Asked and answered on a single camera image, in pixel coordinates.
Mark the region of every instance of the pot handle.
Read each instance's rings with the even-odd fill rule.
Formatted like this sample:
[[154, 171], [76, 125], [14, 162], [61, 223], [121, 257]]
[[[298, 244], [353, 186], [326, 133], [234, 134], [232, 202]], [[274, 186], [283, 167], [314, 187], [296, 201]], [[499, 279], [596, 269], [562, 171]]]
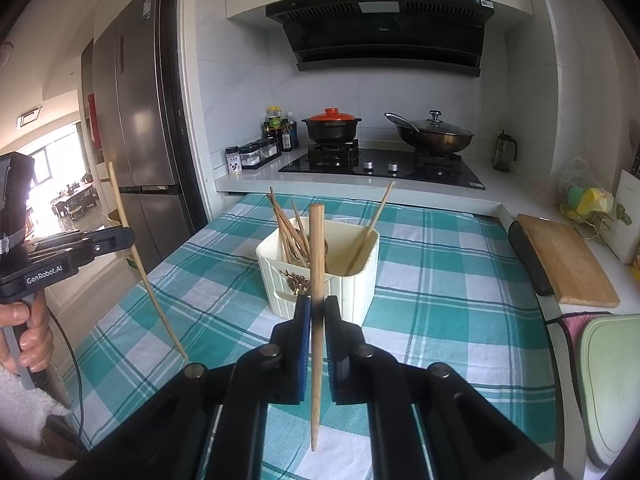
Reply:
[[414, 132], [420, 133], [420, 130], [418, 128], [416, 128], [413, 124], [411, 124], [411, 121], [408, 121], [407, 119], [405, 119], [404, 117], [402, 117], [400, 115], [392, 114], [390, 112], [386, 112], [385, 113], [385, 117], [387, 119], [389, 119], [396, 126], [400, 126], [401, 128], [409, 128], [409, 129], [413, 130]]

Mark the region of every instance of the range hood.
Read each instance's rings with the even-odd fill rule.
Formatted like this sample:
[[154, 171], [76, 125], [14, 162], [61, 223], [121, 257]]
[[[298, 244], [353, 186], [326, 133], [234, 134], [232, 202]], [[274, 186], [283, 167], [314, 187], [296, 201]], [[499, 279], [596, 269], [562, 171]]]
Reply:
[[487, 0], [283, 0], [281, 23], [299, 70], [425, 68], [480, 75]]

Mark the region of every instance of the spice jar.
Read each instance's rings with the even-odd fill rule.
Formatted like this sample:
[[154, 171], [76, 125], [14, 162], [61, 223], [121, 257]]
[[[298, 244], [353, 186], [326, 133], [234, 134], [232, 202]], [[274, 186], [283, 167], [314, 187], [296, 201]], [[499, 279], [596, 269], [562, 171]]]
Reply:
[[275, 137], [265, 139], [269, 143], [269, 156], [273, 156], [278, 153], [278, 141]]
[[258, 149], [260, 149], [260, 160], [267, 160], [271, 155], [269, 154], [269, 141], [267, 139], [261, 139], [256, 142]]
[[251, 169], [252, 166], [260, 164], [260, 148], [256, 142], [241, 146], [239, 151], [243, 168]]
[[229, 173], [241, 173], [242, 165], [240, 162], [240, 151], [237, 146], [229, 146], [225, 148], [226, 167]]

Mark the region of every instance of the black glass cooktop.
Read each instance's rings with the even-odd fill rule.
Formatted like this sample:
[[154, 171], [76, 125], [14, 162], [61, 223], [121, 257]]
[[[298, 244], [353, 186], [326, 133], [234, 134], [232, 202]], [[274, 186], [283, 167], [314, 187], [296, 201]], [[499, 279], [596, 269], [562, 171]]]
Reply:
[[280, 171], [384, 176], [484, 189], [478, 177], [459, 155], [441, 159], [418, 152], [358, 149], [356, 145], [346, 154], [340, 149], [332, 152], [329, 147], [327, 155], [322, 156], [317, 153], [317, 148], [312, 145], [309, 153], [280, 168]]

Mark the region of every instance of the red pot lid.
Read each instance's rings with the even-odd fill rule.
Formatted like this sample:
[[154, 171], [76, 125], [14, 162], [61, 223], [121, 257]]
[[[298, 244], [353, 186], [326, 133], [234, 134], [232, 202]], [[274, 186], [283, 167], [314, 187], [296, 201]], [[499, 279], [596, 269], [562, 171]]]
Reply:
[[325, 108], [324, 114], [314, 115], [308, 118], [309, 121], [353, 121], [354, 116], [342, 114], [338, 108]]

